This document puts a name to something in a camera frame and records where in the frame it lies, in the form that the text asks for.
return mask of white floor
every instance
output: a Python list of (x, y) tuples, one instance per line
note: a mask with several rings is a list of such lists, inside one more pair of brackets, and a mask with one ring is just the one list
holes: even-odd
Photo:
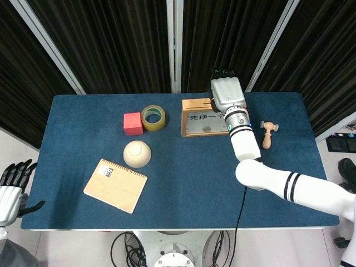
[[(356, 162), (356, 154), (328, 152), (325, 141), (319, 143), (318, 148), (328, 179), (341, 182), (337, 162), (344, 157)], [(37, 151), (0, 131), (0, 172), (13, 162), (36, 161), (37, 158)], [(19, 219), (8, 228), (9, 238), (36, 256), (43, 267), (112, 266), (110, 246), (118, 232), (36, 232), (20, 229), (20, 223)], [(333, 238), (349, 238), (351, 234), (352, 224), (347, 221), (323, 230), (239, 230), (233, 266), (336, 267), (343, 250), (333, 244)], [(230, 236), (233, 238), (234, 233), (230, 232)], [(216, 238), (217, 235), (213, 234), (205, 246), (204, 266), (211, 264)], [(218, 261), (220, 266), (225, 260), (227, 248), (225, 243)], [(117, 266), (126, 266), (121, 240), (114, 247), (114, 260)]]

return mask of robotic hand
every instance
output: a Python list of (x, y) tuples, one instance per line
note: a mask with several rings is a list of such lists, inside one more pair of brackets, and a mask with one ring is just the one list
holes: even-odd
[[(213, 110), (225, 114), (235, 156), (240, 161), (235, 173), (240, 183), (255, 190), (267, 189), (287, 201), (356, 222), (354, 194), (332, 182), (274, 170), (261, 163), (240, 82), (232, 71), (214, 71), (210, 98)], [(356, 266), (356, 223), (340, 266)]]
[(37, 211), (45, 203), (40, 201), (37, 205), (26, 208), (28, 195), (24, 190), (37, 166), (37, 163), (30, 166), (31, 162), (32, 160), (28, 160), (25, 163), (11, 164), (0, 178), (0, 254), (7, 238), (5, 227), (16, 218)]

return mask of red cube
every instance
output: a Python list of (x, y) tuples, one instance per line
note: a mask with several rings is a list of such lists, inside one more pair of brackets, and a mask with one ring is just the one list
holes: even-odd
[(141, 113), (125, 113), (123, 115), (123, 130), (126, 135), (142, 135)]

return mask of black curtain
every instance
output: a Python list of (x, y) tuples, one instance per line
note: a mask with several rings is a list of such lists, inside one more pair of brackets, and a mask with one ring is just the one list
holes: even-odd
[(214, 67), (246, 89), (286, 0), (184, 1), (181, 92), (206, 92)]
[(301, 92), (316, 136), (355, 112), (355, 2), (301, 1), (253, 91)]
[(39, 148), (53, 97), (74, 92), (10, 1), (0, 10), (0, 127)]
[(29, 0), (86, 93), (169, 93), (166, 0)]

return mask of black stripe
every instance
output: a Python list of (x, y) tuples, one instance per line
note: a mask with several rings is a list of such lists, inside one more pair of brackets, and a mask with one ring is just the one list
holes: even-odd
[(349, 264), (349, 263), (344, 262), (343, 260), (341, 261), (340, 265), (341, 265), (341, 266), (344, 266), (344, 267), (356, 267), (356, 266), (354, 266), (354, 265), (352, 265), (352, 264)]
[(225, 121), (228, 119), (228, 117), (230, 117), (230, 116), (233, 115), (233, 114), (237, 114), (237, 113), (243, 113), (243, 114), (246, 114), (246, 115), (247, 115), (247, 113), (246, 113), (245, 111), (243, 111), (243, 110), (236, 110), (236, 111), (233, 111), (232, 113), (229, 113), (229, 114), (225, 117)]
[(239, 126), (235, 126), (235, 127), (232, 128), (229, 132), (231, 133), (231, 132), (234, 131), (235, 129), (241, 128), (241, 127), (249, 127), (249, 128), (251, 128), (249, 124), (242, 124), (242, 125), (239, 125)]
[(297, 174), (294, 181), (293, 181), (293, 184), (291, 185), (291, 191), (290, 191), (290, 201), (291, 202), (294, 202), (294, 187), (295, 187), (295, 184), (296, 184), (296, 181), (298, 180), (300, 174)]
[(288, 199), (287, 199), (288, 184), (289, 184), (289, 181), (290, 181), (290, 179), (291, 179), (291, 177), (292, 177), (293, 174), (294, 174), (294, 172), (291, 172), (291, 173), (289, 174), (288, 178), (287, 178), (287, 181), (285, 182), (285, 186), (284, 186), (284, 199), (285, 199), (285, 200), (288, 200)]
[(252, 129), (242, 129), (242, 130), (239, 130), (239, 131), (236, 131), (236, 132), (233, 132), (231, 135), (230, 135), (230, 138), (232, 138), (234, 136), (234, 134), (238, 133), (238, 132), (243, 132), (243, 131), (251, 131), (252, 132)]

